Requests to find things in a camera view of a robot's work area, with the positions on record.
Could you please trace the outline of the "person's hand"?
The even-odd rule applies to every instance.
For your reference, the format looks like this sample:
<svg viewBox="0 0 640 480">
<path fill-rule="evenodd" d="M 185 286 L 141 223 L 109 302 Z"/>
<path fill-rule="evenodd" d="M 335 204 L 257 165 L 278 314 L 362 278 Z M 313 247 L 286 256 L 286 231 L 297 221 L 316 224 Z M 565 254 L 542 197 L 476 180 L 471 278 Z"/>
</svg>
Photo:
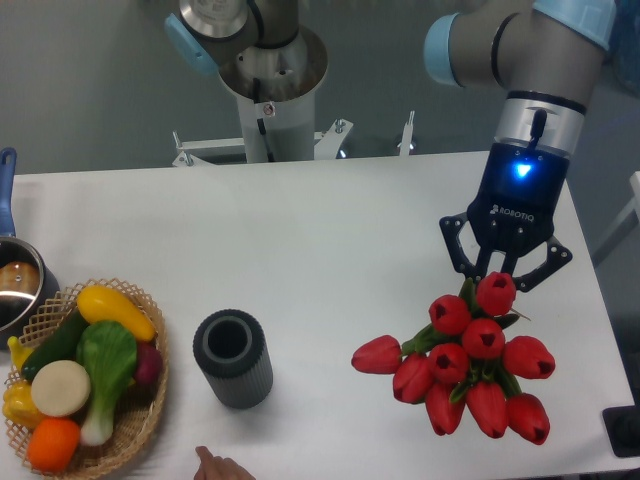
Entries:
<svg viewBox="0 0 640 480">
<path fill-rule="evenodd" d="M 194 480 L 255 480 L 244 467 L 231 458 L 214 456 L 205 446 L 195 448 L 199 466 Z"/>
</svg>

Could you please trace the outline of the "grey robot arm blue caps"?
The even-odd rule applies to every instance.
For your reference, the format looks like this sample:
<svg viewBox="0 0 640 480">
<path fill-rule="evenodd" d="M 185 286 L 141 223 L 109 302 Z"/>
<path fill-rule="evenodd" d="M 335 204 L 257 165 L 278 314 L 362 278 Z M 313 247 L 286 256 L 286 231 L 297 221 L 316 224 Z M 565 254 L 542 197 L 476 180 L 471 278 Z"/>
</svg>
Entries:
<svg viewBox="0 0 640 480">
<path fill-rule="evenodd" d="M 514 278 L 527 292 L 571 260 L 553 215 L 615 16 L 611 1 L 489 1 L 430 27 L 423 59 L 433 80 L 507 93 L 476 197 L 440 221 L 453 267 L 467 278 L 485 277 L 495 253 L 513 273 L 544 247 L 545 261 Z M 164 29 L 186 63 L 236 97 L 249 162 L 318 157 L 315 93 L 328 55 L 296 2 L 182 1 Z"/>
</svg>

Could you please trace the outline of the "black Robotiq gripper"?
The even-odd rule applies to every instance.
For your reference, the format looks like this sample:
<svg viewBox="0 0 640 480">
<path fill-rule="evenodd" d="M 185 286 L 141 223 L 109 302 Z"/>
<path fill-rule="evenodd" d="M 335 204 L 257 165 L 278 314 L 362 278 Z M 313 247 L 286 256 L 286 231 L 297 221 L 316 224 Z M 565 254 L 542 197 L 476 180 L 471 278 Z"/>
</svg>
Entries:
<svg viewBox="0 0 640 480">
<path fill-rule="evenodd" d="M 518 291 L 529 292 L 571 262 L 572 252 L 552 236 L 553 215 L 568 167 L 568 159 L 548 152 L 493 144 L 467 213 L 439 220 L 454 270 L 466 278 L 484 278 L 495 251 L 520 258 L 546 241 L 545 260 L 532 271 L 512 277 Z M 466 225 L 479 245 L 475 263 L 460 240 Z"/>
</svg>

